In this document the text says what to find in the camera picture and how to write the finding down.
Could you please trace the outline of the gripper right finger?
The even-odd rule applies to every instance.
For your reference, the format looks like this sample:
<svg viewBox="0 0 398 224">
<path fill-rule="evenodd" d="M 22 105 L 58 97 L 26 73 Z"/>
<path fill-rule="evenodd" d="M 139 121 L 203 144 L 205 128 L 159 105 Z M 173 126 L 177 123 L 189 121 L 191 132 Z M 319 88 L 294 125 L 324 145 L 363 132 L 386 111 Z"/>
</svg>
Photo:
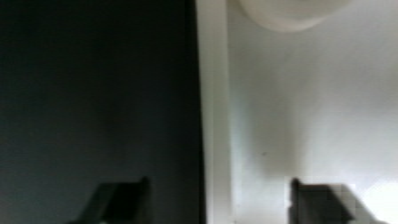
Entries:
<svg viewBox="0 0 398 224">
<path fill-rule="evenodd" d="M 354 216 L 328 185 L 290 183 L 290 224 L 349 224 Z"/>
</svg>

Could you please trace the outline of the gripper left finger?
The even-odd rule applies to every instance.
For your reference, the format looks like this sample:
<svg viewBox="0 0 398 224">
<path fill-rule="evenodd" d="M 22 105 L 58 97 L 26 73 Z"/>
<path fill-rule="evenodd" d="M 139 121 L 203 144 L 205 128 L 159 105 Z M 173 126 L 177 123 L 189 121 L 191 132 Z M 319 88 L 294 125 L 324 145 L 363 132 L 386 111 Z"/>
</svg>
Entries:
<svg viewBox="0 0 398 224">
<path fill-rule="evenodd" d="M 102 183 L 68 224 L 152 224 L 152 182 Z"/>
</svg>

